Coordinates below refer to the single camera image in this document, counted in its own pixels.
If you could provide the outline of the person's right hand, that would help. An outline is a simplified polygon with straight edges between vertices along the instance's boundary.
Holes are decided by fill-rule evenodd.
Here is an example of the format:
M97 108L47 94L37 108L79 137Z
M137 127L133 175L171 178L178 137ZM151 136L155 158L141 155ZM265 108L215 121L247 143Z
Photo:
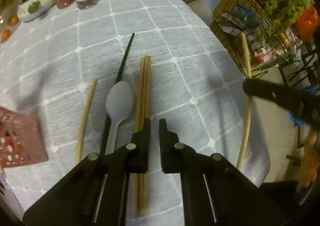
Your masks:
M298 181L303 187L308 187L317 177L319 168L319 154L315 149L317 131L311 128L304 144L304 156L301 161Z

